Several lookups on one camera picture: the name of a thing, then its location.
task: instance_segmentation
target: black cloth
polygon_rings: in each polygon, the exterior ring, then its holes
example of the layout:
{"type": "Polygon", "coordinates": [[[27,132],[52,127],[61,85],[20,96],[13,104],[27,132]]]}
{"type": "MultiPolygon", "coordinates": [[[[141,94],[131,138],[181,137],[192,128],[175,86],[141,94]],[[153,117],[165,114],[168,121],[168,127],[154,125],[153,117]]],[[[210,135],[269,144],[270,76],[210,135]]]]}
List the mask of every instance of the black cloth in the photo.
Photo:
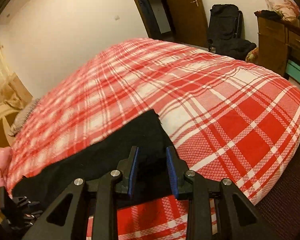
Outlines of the black cloth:
{"type": "Polygon", "coordinates": [[[281,16],[277,14],[274,11],[269,11],[269,10],[262,10],[260,13],[260,17],[269,19],[269,20],[274,20],[274,21],[279,21],[281,20],[281,16]]]}
{"type": "Polygon", "coordinates": [[[134,145],[140,150],[134,198],[133,201],[118,202],[118,207],[171,195],[166,147],[173,144],[154,110],[141,114],[103,141],[49,165],[40,174],[24,177],[13,188],[12,195],[40,201],[45,210],[74,179],[98,179],[115,170],[118,162],[129,156],[134,145]]]}
{"type": "Polygon", "coordinates": [[[245,60],[247,54],[256,47],[255,43],[241,38],[219,40],[216,45],[216,54],[229,56],[234,59],[245,60]]]}

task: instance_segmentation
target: plaid bedspread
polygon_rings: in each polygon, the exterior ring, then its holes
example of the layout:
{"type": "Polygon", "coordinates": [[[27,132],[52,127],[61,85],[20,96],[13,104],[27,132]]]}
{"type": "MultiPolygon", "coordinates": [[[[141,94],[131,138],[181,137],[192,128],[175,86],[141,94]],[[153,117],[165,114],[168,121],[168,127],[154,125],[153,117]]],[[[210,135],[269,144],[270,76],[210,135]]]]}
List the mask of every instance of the plaid bedspread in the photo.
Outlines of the plaid bedspread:
{"type": "MultiPolygon", "coordinates": [[[[42,98],[13,145],[8,190],[151,108],[192,170],[230,178],[254,204],[300,142],[300,91],[284,78],[185,45],[134,39],[101,52],[42,98]]],[[[118,211],[119,239],[184,238],[186,221],[187,202],[168,196],[118,211]]]]}

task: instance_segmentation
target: door handle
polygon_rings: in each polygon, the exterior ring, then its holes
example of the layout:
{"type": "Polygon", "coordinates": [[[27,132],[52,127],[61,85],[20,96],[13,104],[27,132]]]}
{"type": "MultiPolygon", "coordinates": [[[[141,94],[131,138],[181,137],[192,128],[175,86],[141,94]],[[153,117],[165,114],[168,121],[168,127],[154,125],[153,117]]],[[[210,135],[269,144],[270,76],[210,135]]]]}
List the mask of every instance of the door handle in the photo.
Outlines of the door handle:
{"type": "Polygon", "coordinates": [[[195,4],[197,5],[197,7],[199,7],[198,0],[194,0],[193,2],[195,2],[195,4]]]}

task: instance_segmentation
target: blue gripper pad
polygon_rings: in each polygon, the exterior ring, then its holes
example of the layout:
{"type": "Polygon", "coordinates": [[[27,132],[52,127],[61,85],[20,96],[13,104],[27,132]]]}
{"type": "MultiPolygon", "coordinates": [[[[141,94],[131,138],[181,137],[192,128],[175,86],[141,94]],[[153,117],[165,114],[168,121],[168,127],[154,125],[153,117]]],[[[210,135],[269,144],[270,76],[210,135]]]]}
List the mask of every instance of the blue gripper pad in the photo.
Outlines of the blue gripper pad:
{"type": "Polygon", "coordinates": [[[134,191],[134,186],[136,184],[136,178],[138,173],[138,153],[139,153],[139,147],[137,147],[136,149],[136,153],[133,158],[133,164],[129,176],[128,195],[130,198],[132,197],[134,191]]]}
{"type": "Polygon", "coordinates": [[[177,178],[175,167],[173,165],[173,160],[171,157],[169,147],[167,147],[167,149],[166,149],[166,154],[167,154],[167,168],[168,168],[171,191],[172,191],[174,197],[176,199],[178,199],[178,197],[179,197],[178,178],[177,178]]]}

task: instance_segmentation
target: silver bolt head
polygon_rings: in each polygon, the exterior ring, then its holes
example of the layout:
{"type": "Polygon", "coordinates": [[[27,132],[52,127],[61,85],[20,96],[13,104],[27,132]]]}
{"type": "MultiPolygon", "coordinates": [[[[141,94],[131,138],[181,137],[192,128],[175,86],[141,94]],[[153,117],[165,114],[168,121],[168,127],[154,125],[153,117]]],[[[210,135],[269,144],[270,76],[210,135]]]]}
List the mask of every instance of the silver bolt head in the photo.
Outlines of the silver bolt head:
{"type": "Polygon", "coordinates": [[[195,176],[195,171],[192,171],[192,170],[186,171],[186,175],[188,177],[194,177],[195,176]]]}
{"type": "Polygon", "coordinates": [[[231,179],[226,178],[226,179],[222,180],[222,183],[225,184],[225,185],[227,185],[227,186],[229,186],[229,185],[232,184],[232,181],[231,181],[231,179]]]}
{"type": "Polygon", "coordinates": [[[83,179],[75,179],[75,180],[74,180],[74,184],[75,184],[76,186],[80,186],[82,183],[83,183],[83,179]]]}
{"type": "Polygon", "coordinates": [[[118,170],[113,170],[113,171],[110,172],[110,175],[111,175],[112,177],[117,177],[117,176],[120,175],[120,171],[118,171],[118,170]]]}

